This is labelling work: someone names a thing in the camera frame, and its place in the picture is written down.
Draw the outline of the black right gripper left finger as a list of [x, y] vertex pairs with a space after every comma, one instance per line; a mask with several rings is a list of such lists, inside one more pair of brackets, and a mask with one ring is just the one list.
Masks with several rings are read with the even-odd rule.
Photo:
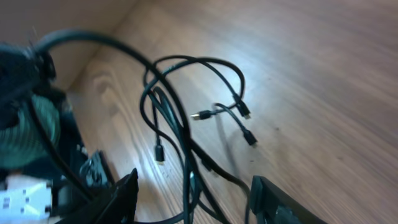
[[61, 219], [57, 224], [133, 223], [138, 191], [137, 169], [133, 169], [81, 210]]

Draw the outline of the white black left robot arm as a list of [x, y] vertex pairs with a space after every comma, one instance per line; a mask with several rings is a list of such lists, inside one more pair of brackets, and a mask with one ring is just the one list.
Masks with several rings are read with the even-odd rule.
[[85, 145], [65, 92], [51, 84], [55, 77], [48, 52], [1, 44], [1, 180], [14, 171], [65, 177], [92, 201], [111, 182], [101, 174], [98, 184], [88, 183]]

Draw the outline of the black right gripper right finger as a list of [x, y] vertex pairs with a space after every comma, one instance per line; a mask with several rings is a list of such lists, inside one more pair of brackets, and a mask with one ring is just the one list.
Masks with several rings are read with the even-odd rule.
[[263, 176], [252, 178], [249, 208], [261, 224], [326, 224]]

